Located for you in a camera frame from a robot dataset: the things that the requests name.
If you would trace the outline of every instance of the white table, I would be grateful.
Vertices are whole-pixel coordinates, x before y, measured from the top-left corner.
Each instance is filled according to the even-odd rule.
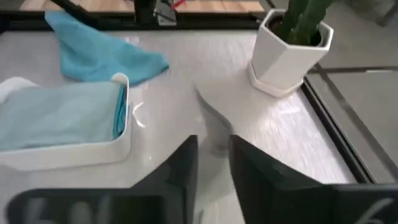
[[[206,127],[194,86],[210,105],[229,119],[236,134],[259,149],[320,182],[354,182],[300,90],[277,100],[250,85],[246,67],[255,32],[112,34],[133,42],[139,39],[137,45],[162,52],[170,61],[167,72],[131,88],[132,111],[137,122],[132,130],[129,157],[117,164],[39,173],[0,167],[0,206],[12,195],[32,188],[131,187],[166,160],[190,134],[197,134],[203,146]],[[43,86],[71,82],[60,74],[59,49],[51,32],[0,35],[0,68],[0,82],[13,76]],[[225,157],[212,156],[208,148],[200,147],[199,169],[197,211],[206,207],[217,207],[219,211],[239,208]],[[241,215],[234,214],[239,218],[230,217],[225,221],[241,222]],[[217,215],[218,212],[207,209],[203,222],[211,223]]]

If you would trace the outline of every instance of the hexagonal pot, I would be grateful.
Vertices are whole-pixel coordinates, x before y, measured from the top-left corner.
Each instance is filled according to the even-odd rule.
[[[283,16],[284,9],[272,9],[260,25],[249,75],[254,87],[281,97],[297,89],[303,77],[328,51],[333,29],[321,22],[320,42],[316,47],[290,45],[268,28],[270,21]]]

